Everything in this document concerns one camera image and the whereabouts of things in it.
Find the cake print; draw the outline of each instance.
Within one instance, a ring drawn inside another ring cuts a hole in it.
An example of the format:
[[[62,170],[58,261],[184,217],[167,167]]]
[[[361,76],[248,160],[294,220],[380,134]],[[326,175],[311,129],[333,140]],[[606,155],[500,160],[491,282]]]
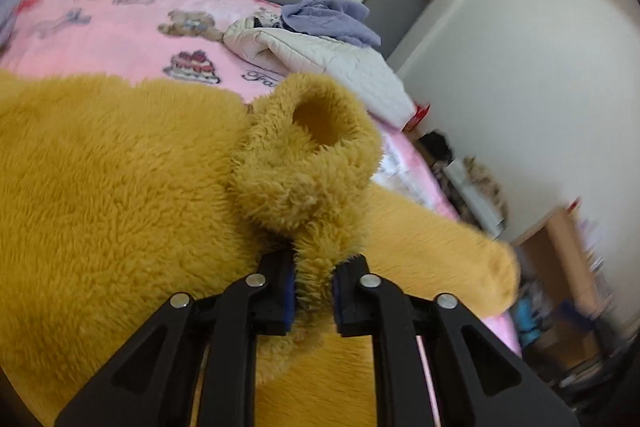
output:
[[[171,66],[164,68],[164,73],[176,80],[201,82],[203,84],[219,84],[216,68],[207,58],[207,54],[198,50],[193,54],[180,52],[171,57]]]

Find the yellow fur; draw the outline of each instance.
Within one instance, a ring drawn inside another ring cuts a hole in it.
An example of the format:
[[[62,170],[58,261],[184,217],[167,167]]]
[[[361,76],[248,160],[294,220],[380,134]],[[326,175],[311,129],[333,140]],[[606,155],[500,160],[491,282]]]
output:
[[[406,291],[482,315],[517,278],[507,247],[372,187],[379,155],[326,77],[293,75],[248,114],[196,84],[0,73],[1,367],[49,427],[169,295],[219,293],[287,237],[301,310],[258,348],[258,424],[373,425],[367,340],[327,332],[335,264],[363,251]]]

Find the metal screw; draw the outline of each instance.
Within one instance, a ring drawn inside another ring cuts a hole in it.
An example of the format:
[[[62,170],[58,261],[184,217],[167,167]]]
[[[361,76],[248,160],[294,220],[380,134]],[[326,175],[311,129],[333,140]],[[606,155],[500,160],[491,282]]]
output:
[[[365,288],[377,288],[382,284],[382,279],[373,273],[367,273],[360,277],[360,284]]]
[[[252,273],[244,280],[251,288],[259,288],[264,286],[267,282],[267,277],[261,273]]]
[[[186,293],[177,293],[171,297],[169,303],[176,309],[184,308],[190,302],[190,298]]]
[[[458,299],[456,299],[450,293],[443,293],[438,297],[438,306],[446,310],[452,310],[458,305]]]

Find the teddy bear print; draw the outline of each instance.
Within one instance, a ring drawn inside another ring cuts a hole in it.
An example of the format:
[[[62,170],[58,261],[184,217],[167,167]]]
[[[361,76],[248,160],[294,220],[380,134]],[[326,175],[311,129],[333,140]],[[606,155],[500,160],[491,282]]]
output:
[[[172,37],[203,37],[207,41],[221,41],[224,35],[216,28],[216,20],[206,12],[169,12],[172,24],[161,24],[158,30]]]

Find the purple cloth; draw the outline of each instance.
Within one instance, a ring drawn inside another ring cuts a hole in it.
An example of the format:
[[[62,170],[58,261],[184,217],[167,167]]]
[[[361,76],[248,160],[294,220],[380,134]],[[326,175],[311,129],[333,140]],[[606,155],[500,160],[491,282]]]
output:
[[[282,7],[282,20],[293,31],[361,48],[380,45],[380,36],[362,23],[368,16],[369,8],[349,0],[302,0]]]
[[[14,31],[16,13],[15,10],[22,0],[0,0],[0,46],[9,41],[11,32]]]

